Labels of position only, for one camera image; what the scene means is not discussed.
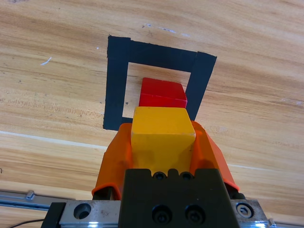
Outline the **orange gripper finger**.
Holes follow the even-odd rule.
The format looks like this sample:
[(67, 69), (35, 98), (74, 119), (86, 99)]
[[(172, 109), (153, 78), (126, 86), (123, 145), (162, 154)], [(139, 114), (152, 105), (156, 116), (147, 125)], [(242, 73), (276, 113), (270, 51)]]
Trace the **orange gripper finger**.
[(105, 197), (111, 190), (115, 200), (122, 198), (125, 171), (133, 167), (131, 128), (131, 123), (122, 124), (104, 153), (94, 197)]
[(238, 191), (239, 186), (235, 183), (220, 148), (198, 122), (192, 121), (191, 123), (196, 133), (196, 139), (193, 145), (190, 173), (194, 174), (196, 169), (217, 169), (224, 183)]

